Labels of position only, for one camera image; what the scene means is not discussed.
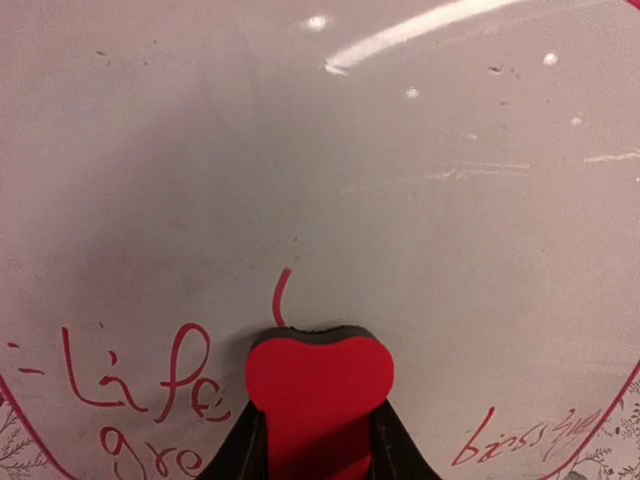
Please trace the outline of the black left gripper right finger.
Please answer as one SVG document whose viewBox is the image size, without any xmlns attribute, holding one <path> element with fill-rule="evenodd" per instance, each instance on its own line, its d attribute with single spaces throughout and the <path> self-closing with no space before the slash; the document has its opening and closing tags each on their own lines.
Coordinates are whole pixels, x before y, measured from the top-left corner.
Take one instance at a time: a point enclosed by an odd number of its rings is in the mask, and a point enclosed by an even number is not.
<svg viewBox="0 0 640 480">
<path fill-rule="evenodd" d="M 370 415 L 370 443 L 369 479 L 441 480 L 388 400 Z"/>
</svg>

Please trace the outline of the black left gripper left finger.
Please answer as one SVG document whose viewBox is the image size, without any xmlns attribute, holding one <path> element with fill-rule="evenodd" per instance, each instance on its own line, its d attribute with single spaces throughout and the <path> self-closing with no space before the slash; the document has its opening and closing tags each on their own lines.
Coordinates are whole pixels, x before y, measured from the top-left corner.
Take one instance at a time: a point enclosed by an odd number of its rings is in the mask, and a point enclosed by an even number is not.
<svg viewBox="0 0 640 480">
<path fill-rule="evenodd" d="M 197 480 L 266 480 L 267 429 L 264 414 L 249 401 Z"/>
</svg>

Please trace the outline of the red whiteboard eraser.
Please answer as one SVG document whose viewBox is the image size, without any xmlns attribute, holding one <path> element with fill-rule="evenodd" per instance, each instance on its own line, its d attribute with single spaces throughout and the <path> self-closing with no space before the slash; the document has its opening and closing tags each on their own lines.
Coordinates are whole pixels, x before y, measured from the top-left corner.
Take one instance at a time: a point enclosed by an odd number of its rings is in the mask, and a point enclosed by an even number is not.
<svg viewBox="0 0 640 480">
<path fill-rule="evenodd" d="M 394 360 L 368 330 L 273 328 L 251 346 L 245 380 L 266 421 L 272 479 L 365 479 L 371 413 L 394 383 Z"/>
</svg>

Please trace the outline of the pink framed whiteboard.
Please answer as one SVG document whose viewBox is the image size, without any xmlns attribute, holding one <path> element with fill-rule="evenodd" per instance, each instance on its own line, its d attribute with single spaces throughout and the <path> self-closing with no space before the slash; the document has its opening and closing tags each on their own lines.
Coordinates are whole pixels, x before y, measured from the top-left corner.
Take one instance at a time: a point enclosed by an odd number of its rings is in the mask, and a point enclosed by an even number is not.
<svg viewBox="0 0 640 480">
<path fill-rule="evenodd" d="M 252 341 L 355 324 L 444 479 L 555 479 L 639 379 L 635 1 L 5 1 L 1 397 L 194 479 Z"/>
</svg>

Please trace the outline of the floral patterned table mat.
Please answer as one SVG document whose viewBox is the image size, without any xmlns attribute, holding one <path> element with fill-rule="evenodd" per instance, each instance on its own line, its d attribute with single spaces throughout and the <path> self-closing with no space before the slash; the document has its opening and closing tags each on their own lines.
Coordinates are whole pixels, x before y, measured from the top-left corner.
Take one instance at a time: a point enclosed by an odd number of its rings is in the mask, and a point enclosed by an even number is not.
<svg viewBox="0 0 640 480">
<path fill-rule="evenodd" d="M 62 479 L 1 397 L 1 477 Z M 637 479 L 639 477 L 639 379 L 634 378 L 609 418 L 555 479 Z"/>
</svg>

